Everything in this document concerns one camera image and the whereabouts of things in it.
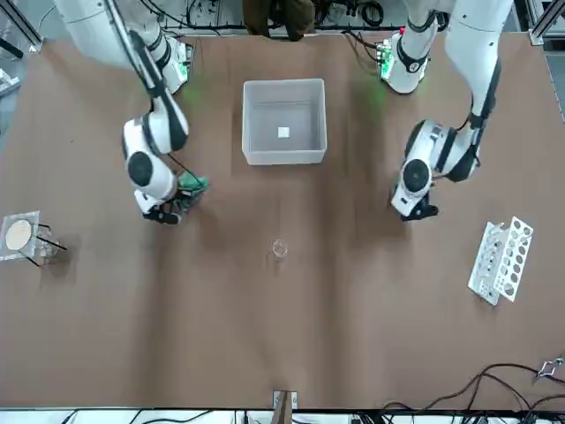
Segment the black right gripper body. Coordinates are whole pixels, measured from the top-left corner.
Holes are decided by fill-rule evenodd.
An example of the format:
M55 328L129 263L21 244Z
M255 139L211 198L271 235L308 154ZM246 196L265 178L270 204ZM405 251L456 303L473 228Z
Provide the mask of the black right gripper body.
M186 214L191 206L196 203L195 197L183 197L166 201L165 203L151 207L142 215L149 221L167 225L177 225L181 222L182 217Z

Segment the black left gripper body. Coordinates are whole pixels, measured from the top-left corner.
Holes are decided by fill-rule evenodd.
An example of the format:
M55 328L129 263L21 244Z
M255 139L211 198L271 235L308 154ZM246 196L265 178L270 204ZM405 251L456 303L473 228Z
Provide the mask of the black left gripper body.
M401 216L401 219L403 222L418 221L437 216L439 211L436 205L430 204L428 201L421 201L407 216Z

